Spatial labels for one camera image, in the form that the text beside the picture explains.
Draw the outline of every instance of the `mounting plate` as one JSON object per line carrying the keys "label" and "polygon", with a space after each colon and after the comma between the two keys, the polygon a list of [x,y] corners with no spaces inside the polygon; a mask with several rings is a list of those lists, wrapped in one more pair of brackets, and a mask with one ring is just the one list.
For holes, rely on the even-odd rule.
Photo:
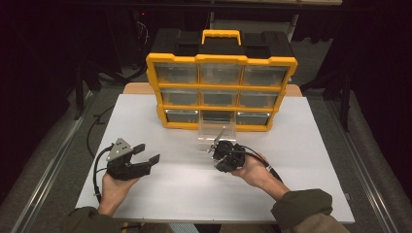
{"label": "mounting plate", "polygon": [[112,150],[110,150],[109,155],[107,155],[106,161],[112,161],[130,152],[133,152],[133,147],[123,138],[118,138],[116,143],[113,145]]}

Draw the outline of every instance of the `black cable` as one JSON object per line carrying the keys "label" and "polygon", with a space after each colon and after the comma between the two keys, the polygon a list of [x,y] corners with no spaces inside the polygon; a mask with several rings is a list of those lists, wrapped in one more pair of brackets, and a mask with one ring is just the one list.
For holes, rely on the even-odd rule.
{"label": "black cable", "polygon": [[96,178],[96,174],[97,174],[97,165],[99,164],[99,160],[100,157],[107,151],[112,150],[113,145],[109,146],[108,148],[103,149],[96,157],[96,160],[94,161],[94,169],[93,169],[93,185],[94,185],[94,195],[97,198],[97,201],[100,203],[100,201],[102,200],[102,196],[99,190],[99,186],[97,185],[97,178]]}
{"label": "black cable", "polygon": [[103,117],[103,115],[105,115],[107,112],[109,112],[111,109],[113,109],[115,107],[115,105],[112,105],[109,109],[105,110],[103,113],[101,113],[100,115],[95,115],[96,116],[96,120],[94,121],[94,123],[90,126],[90,128],[88,129],[87,132],[87,137],[86,137],[86,145],[87,145],[87,149],[88,152],[90,153],[91,157],[94,158],[94,153],[91,151],[91,147],[90,147],[90,143],[89,143],[89,139],[90,139],[90,133],[91,130],[93,129],[94,125],[97,122],[100,122],[100,119]]}
{"label": "black cable", "polygon": [[255,158],[257,161],[261,162],[261,164],[263,164],[263,166],[265,168],[269,169],[269,172],[270,172],[270,174],[272,174],[273,177],[278,179],[279,182],[281,182],[281,183],[283,182],[281,177],[279,176],[279,174],[275,171],[275,169],[273,169],[273,167],[268,162],[266,162],[264,159],[262,159],[257,154],[252,154],[252,153],[249,153],[249,152],[246,152],[246,151],[241,151],[241,150],[231,150],[231,152],[240,152],[240,153],[243,153],[243,154],[249,155],[250,157]]}
{"label": "black cable", "polygon": [[253,153],[255,153],[256,155],[258,155],[258,152],[256,152],[256,151],[254,151],[254,150],[252,150],[251,148],[248,148],[248,147],[246,147],[246,146],[242,146],[242,145],[239,145],[241,148],[244,148],[244,149],[247,149],[247,150],[250,150],[250,151],[252,151]]}
{"label": "black cable", "polygon": [[131,75],[129,77],[124,77],[124,76],[119,74],[117,79],[110,80],[110,79],[106,79],[106,78],[103,78],[103,77],[99,76],[99,80],[104,81],[104,82],[108,82],[108,83],[116,83],[116,82],[119,81],[119,78],[122,77],[123,79],[131,82],[132,79],[138,78],[141,75],[143,75],[144,73],[146,73],[147,69],[148,69],[148,65],[146,64],[146,62],[144,62],[144,64],[140,67],[139,71],[137,71],[136,73],[134,73],[133,75]]}
{"label": "black cable", "polygon": [[107,168],[99,169],[99,170],[96,171],[96,173],[99,173],[99,172],[101,172],[101,171],[103,171],[103,170],[107,170]]}

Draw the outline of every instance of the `person's left hand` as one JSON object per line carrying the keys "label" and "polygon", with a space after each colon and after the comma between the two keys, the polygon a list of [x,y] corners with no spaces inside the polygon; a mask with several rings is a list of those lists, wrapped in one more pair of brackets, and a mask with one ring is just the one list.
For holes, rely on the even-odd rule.
{"label": "person's left hand", "polygon": [[100,215],[113,216],[120,204],[126,198],[130,188],[139,181],[136,178],[129,181],[113,179],[109,174],[103,176],[102,200],[97,211]]}

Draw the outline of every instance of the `wrist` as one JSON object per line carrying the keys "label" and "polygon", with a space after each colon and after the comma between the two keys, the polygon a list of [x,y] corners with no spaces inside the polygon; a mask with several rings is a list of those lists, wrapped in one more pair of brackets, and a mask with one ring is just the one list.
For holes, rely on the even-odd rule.
{"label": "wrist", "polygon": [[97,212],[103,216],[113,216],[117,209],[118,206],[102,200],[99,207],[97,208]]}
{"label": "wrist", "polygon": [[275,199],[275,201],[281,200],[285,193],[291,191],[288,187],[286,187],[283,183],[281,183],[273,176],[270,176],[270,178],[266,179],[261,189],[269,194],[273,199]]}

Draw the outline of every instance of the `clear plastic object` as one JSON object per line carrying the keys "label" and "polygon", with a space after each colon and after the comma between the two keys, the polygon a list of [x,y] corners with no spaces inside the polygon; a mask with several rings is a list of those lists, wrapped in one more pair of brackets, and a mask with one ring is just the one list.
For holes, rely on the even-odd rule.
{"label": "clear plastic object", "polygon": [[224,132],[221,140],[236,142],[236,118],[230,111],[200,111],[198,127],[198,147],[200,150],[208,150],[218,135]]}

